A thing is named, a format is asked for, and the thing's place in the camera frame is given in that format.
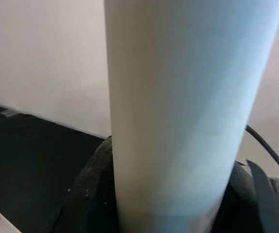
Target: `paper roll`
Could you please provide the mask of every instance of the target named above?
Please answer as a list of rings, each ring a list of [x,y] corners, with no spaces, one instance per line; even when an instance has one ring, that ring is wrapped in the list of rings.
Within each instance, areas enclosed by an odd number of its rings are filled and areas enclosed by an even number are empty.
[[[279,0],[105,0],[105,14],[121,226],[208,231],[278,28]]]

